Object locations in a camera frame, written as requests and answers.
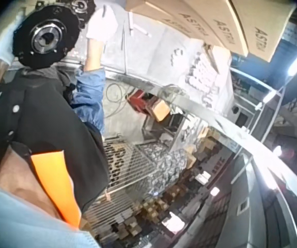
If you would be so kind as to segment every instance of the floor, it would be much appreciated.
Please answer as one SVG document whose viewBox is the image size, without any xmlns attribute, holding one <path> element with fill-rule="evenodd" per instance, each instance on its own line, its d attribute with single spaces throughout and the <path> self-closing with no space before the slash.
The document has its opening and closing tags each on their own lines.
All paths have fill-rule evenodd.
<svg viewBox="0 0 297 248">
<path fill-rule="evenodd" d="M 146 116 L 133 110 L 125 100 L 125 95 L 132 89 L 122 82 L 106 81 L 102 101 L 105 112 L 105 137 L 121 134 L 132 142 L 143 140 L 141 128 Z"/>
</svg>

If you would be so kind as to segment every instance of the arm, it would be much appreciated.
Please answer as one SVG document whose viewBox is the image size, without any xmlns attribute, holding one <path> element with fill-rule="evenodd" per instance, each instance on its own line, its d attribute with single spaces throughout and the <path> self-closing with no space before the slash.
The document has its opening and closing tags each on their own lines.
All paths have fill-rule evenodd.
<svg viewBox="0 0 297 248">
<path fill-rule="evenodd" d="M 104 133 L 102 98 L 106 76 L 100 60 L 104 43 L 115 33 L 117 26 L 111 7 L 104 6 L 94 13 L 88 23 L 85 65 L 75 72 L 77 91 L 71 106 L 82 122 L 94 125 L 101 135 Z"/>
<path fill-rule="evenodd" d="M 104 43 L 95 39 L 87 40 L 87 57 L 84 71 L 93 71 L 101 68 L 100 60 Z"/>
<path fill-rule="evenodd" d="M 21 9 L 15 20 L 9 24 L 0 34 L 0 83 L 8 67 L 14 60 L 13 55 L 13 34 L 24 18 L 24 11 Z"/>
</svg>

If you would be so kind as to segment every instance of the blue denim sleeve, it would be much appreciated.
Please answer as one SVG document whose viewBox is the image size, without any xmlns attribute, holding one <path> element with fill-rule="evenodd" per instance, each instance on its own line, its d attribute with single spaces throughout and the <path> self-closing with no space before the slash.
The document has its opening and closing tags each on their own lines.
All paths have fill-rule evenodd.
<svg viewBox="0 0 297 248">
<path fill-rule="evenodd" d="M 71 107 L 82 122 L 94 125 L 103 135 L 105 127 L 102 98 L 106 81 L 105 70 L 84 72 L 82 68 L 79 68 L 75 71 L 75 77 L 77 86 Z"/>
</svg>

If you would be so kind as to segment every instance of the button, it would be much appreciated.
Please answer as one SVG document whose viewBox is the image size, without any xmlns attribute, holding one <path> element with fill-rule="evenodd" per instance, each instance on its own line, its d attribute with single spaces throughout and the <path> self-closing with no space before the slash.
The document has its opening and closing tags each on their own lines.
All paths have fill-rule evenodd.
<svg viewBox="0 0 297 248">
<path fill-rule="evenodd" d="M 20 106 L 15 105 L 15 106 L 13 107 L 13 113 L 17 113 L 19 110 L 20 110 Z"/>
</svg>

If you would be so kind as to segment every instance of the black apron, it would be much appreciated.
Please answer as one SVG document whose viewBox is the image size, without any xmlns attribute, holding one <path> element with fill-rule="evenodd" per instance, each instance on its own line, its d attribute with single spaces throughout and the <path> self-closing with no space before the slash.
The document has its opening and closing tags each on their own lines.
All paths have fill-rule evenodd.
<svg viewBox="0 0 297 248">
<path fill-rule="evenodd" d="M 0 85 L 0 162 L 9 145 L 17 147 L 38 179 L 30 154 L 64 150 L 76 202 L 85 212 L 109 183 L 108 164 L 99 130 L 81 122 L 63 93 L 57 79 L 34 75 Z"/>
</svg>

